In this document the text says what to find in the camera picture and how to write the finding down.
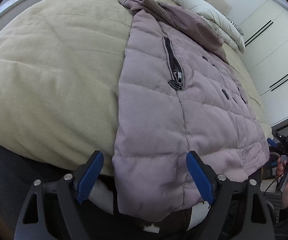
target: cable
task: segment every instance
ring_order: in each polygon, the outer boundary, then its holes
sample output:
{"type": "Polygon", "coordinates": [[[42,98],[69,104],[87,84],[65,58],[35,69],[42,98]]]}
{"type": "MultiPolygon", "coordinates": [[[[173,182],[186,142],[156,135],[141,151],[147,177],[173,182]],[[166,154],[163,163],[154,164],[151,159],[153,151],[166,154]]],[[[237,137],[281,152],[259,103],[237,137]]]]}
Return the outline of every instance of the cable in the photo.
{"type": "Polygon", "coordinates": [[[280,176],[278,176],[276,179],[274,179],[274,180],[272,181],[272,183],[271,183],[271,184],[267,187],[267,189],[265,190],[265,192],[264,192],[264,194],[263,194],[263,197],[265,197],[265,194],[266,194],[267,190],[269,189],[269,187],[272,186],[275,181],[277,182],[277,180],[278,180],[283,174],[284,174],[284,173],[282,173],[280,176]]]}

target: metal screw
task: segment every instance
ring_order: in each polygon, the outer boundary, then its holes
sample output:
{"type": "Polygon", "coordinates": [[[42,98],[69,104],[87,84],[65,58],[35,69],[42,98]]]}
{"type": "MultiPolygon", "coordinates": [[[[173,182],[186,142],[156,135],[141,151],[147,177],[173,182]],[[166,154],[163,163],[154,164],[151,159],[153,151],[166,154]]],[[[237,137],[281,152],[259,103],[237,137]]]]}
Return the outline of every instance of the metal screw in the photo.
{"type": "Polygon", "coordinates": [[[66,175],[64,176],[64,179],[65,179],[65,180],[70,180],[70,179],[72,179],[72,178],[73,178],[73,175],[70,174],[70,173],[68,173],[68,174],[66,174],[66,175]]]}
{"type": "Polygon", "coordinates": [[[38,186],[41,184],[41,181],[39,179],[35,180],[34,181],[34,186],[38,186]]]}
{"type": "Polygon", "coordinates": [[[255,186],[257,184],[256,180],[255,179],[250,179],[250,184],[255,186]]]}
{"type": "Polygon", "coordinates": [[[219,175],[217,175],[217,178],[221,181],[225,181],[226,176],[224,174],[219,174],[219,175]]]}

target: dark gray fabric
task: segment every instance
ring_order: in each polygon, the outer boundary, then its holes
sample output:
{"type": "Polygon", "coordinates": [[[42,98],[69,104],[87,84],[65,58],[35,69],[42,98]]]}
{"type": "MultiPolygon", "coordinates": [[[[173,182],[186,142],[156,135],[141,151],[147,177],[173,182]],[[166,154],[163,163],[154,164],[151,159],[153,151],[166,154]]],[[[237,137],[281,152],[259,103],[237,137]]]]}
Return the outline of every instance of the dark gray fabric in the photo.
{"type": "Polygon", "coordinates": [[[25,197],[36,179],[55,181],[67,170],[19,156],[0,146],[0,215],[15,231],[25,197]]]}

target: black zipper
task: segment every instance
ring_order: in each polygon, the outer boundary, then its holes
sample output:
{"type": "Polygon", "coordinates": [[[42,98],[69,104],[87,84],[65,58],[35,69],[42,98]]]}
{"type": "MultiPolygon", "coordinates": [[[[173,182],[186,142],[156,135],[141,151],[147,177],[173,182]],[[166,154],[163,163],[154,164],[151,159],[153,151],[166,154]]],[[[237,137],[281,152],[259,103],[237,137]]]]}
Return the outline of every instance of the black zipper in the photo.
{"type": "Polygon", "coordinates": [[[168,53],[170,68],[172,71],[172,76],[174,79],[171,79],[168,83],[175,90],[182,90],[184,84],[184,72],[177,61],[176,57],[173,54],[173,50],[171,47],[171,41],[169,38],[164,37],[165,47],[168,53]]]}

